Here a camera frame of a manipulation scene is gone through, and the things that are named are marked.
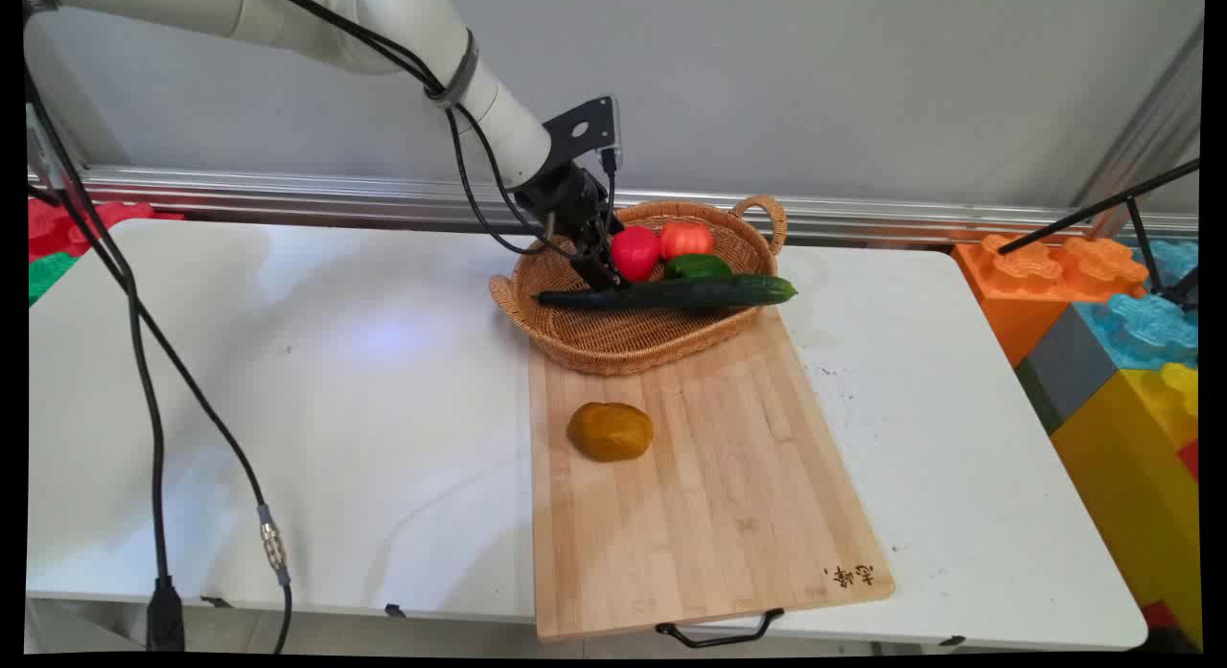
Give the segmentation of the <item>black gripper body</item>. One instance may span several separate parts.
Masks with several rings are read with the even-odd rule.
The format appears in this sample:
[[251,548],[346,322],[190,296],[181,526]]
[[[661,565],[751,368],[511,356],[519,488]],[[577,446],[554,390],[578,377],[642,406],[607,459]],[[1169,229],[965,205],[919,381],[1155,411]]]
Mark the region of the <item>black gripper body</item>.
[[517,204],[533,214],[548,242],[571,239],[577,248],[595,248],[609,212],[609,189],[588,169],[566,162],[517,188]]

